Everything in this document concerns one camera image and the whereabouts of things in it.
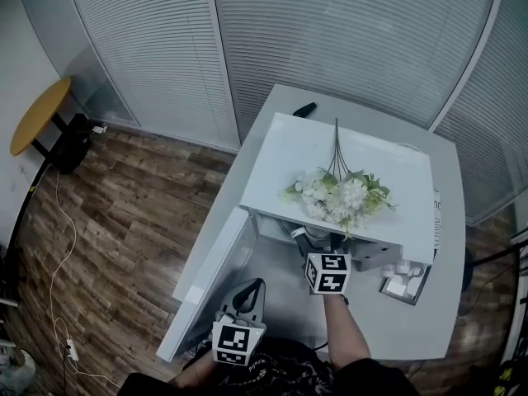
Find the person's right forearm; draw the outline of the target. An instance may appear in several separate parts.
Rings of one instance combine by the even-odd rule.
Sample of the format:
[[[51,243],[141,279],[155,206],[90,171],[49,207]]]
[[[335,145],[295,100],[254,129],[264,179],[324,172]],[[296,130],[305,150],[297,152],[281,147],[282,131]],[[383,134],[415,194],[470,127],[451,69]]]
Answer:
[[[363,333],[341,295],[323,295],[327,324],[328,354],[334,370],[353,362],[370,359],[370,349]]]

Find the white metal rack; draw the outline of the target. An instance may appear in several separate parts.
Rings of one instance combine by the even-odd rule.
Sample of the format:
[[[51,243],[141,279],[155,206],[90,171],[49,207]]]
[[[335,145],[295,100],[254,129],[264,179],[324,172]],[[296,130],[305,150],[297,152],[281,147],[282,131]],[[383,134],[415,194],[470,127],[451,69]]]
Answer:
[[[502,361],[509,361],[514,358],[528,312],[528,243],[519,250],[517,270],[516,297]]]

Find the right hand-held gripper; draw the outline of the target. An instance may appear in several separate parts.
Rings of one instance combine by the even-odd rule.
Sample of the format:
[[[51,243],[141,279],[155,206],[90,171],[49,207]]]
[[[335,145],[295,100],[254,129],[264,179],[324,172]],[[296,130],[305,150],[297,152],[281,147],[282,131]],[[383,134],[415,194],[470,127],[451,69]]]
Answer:
[[[330,234],[331,253],[316,253],[316,247],[307,238],[304,226],[294,229],[290,236],[295,240],[302,256],[307,256],[304,276],[316,295],[343,295],[351,275],[351,257],[343,254],[343,236]]]

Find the white table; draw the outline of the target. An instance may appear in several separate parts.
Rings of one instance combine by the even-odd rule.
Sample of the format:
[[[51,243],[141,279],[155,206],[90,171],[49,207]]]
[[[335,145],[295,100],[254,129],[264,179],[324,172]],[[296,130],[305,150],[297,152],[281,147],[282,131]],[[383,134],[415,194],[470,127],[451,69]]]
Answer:
[[[366,260],[380,244],[402,250],[429,274],[415,304],[383,295],[379,269],[351,270],[344,286],[350,310],[379,360],[442,358],[450,343],[464,268],[464,196],[456,147],[406,121],[349,101],[275,85],[238,152],[181,274],[181,306],[160,347],[165,361],[205,338],[223,297],[253,278],[265,281],[267,334],[322,348],[323,299],[311,295],[304,259],[285,231],[339,227],[308,218],[285,197],[302,172],[326,168],[341,145],[352,171],[389,188],[391,208],[350,229]]]

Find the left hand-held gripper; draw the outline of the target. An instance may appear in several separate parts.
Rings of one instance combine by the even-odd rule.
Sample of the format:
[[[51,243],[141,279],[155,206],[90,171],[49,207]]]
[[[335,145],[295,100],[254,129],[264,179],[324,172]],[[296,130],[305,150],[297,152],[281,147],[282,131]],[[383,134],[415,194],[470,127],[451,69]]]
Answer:
[[[214,361],[248,366],[266,332],[266,325],[262,323],[264,306],[262,278],[247,280],[225,295],[223,312],[216,313],[211,330]]]

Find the person's left forearm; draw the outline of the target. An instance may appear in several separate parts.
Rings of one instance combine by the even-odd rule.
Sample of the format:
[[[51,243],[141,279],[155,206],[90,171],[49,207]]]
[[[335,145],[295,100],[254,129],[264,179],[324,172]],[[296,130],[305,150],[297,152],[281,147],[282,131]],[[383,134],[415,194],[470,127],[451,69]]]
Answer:
[[[213,374],[216,367],[212,350],[208,350],[179,375],[170,380],[169,384],[178,389],[194,389],[203,385]]]

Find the black bin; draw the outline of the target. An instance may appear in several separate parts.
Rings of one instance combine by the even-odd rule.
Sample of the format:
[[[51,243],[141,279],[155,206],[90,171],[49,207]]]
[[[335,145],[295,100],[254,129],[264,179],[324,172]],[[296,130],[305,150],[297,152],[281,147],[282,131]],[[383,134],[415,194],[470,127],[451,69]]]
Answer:
[[[92,122],[76,113],[68,124],[55,113],[52,117],[61,135],[52,148],[52,161],[61,174],[69,174],[82,162],[91,146]]]

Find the black yellow patterned item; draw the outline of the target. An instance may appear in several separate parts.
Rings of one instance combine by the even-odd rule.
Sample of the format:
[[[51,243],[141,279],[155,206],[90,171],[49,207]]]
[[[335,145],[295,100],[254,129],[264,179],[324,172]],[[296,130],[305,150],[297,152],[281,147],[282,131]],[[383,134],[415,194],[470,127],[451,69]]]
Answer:
[[[504,367],[494,387],[493,396],[508,396],[515,387],[514,368],[511,366]]]

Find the person's black clothing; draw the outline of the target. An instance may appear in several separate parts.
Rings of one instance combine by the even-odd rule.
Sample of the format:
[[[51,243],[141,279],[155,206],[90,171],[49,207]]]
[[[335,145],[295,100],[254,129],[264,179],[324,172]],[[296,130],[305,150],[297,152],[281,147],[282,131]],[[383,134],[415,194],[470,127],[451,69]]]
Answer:
[[[371,358],[339,369],[304,344],[266,337],[247,366],[211,361],[195,386],[130,374],[116,396],[420,396],[405,374]]]

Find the white microwave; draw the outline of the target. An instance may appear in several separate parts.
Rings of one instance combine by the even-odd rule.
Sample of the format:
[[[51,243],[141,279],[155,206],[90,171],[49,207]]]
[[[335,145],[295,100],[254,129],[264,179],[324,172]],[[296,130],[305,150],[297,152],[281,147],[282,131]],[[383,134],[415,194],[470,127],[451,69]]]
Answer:
[[[323,301],[309,293],[306,259],[285,235],[281,221],[338,233],[338,225],[311,219],[283,198],[295,177],[330,161],[334,126],[275,114],[257,154],[240,203],[223,222],[185,293],[158,355],[170,361],[210,332],[225,295],[255,278],[265,282],[263,322],[273,337],[320,347],[327,336]],[[381,294],[381,268],[397,253],[431,265],[434,252],[434,191],[429,157],[414,149],[339,128],[354,168],[380,176],[391,191],[393,212],[381,210],[352,227],[351,275],[345,296],[374,358],[430,358],[435,348],[427,316]]]

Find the yellow round table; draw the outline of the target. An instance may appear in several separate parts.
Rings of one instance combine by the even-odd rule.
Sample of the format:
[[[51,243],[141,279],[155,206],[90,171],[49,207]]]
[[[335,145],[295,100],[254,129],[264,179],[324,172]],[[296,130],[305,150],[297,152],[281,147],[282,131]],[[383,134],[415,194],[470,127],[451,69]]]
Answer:
[[[48,150],[38,136],[52,122],[55,113],[66,102],[70,95],[72,79],[61,78],[47,88],[31,105],[18,124],[10,145],[10,154],[17,156],[28,146],[34,147],[45,159],[52,161],[52,149]]]

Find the white artificial flower bouquet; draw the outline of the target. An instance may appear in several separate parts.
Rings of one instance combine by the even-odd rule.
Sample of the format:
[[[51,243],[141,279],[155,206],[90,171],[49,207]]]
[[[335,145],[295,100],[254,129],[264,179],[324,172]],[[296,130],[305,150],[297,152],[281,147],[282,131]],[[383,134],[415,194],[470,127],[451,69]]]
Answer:
[[[300,174],[283,193],[285,200],[295,200],[311,219],[338,225],[350,238],[350,229],[359,227],[381,210],[395,211],[391,191],[380,179],[364,170],[352,171],[345,161],[334,125],[333,151],[328,167],[317,167]]]

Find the black picture frame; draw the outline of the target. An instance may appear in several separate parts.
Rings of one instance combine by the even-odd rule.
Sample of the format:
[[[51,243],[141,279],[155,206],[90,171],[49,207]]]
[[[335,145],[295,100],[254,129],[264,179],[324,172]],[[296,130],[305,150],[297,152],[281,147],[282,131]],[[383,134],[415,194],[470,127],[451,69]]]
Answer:
[[[441,250],[441,194],[434,190],[434,252],[433,257]],[[424,265],[404,260],[382,268],[385,278],[380,292],[405,304],[416,305],[427,282],[432,265]]]

